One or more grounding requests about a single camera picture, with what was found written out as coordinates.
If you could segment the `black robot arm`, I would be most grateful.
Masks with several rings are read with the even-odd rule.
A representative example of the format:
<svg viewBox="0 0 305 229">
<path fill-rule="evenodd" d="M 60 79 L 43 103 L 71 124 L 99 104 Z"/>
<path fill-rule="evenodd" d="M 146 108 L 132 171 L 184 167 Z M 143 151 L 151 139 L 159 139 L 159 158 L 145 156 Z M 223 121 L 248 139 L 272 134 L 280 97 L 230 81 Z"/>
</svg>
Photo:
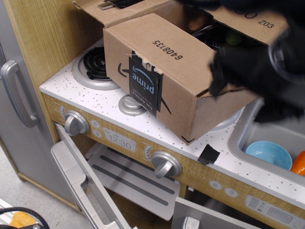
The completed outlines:
<svg viewBox="0 0 305 229">
<path fill-rule="evenodd" d="M 264 98 L 255 121 L 305 114 L 305 3 L 302 0 L 189 0 L 215 20 L 261 42 L 240 50 L 219 48 L 210 63 L 218 95 L 228 84 Z"/>
</svg>

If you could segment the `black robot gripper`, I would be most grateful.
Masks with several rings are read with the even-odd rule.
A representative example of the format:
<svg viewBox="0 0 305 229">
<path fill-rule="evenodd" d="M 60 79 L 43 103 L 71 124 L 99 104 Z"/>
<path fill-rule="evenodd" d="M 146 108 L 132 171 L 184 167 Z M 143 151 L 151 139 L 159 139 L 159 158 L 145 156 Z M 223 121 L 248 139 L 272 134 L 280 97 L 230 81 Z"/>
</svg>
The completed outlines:
<svg viewBox="0 0 305 229">
<path fill-rule="evenodd" d="M 209 92 L 213 96 L 220 95 L 228 84 L 232 84 L 263 97 L 264 105 L 254 119 L 257 123 L 305 116 L 304 85 L 289 82 L 275 71 L 266 46 L 240 50 L 220 48 L 210 69 L 213 82 Z"/>
</svg>

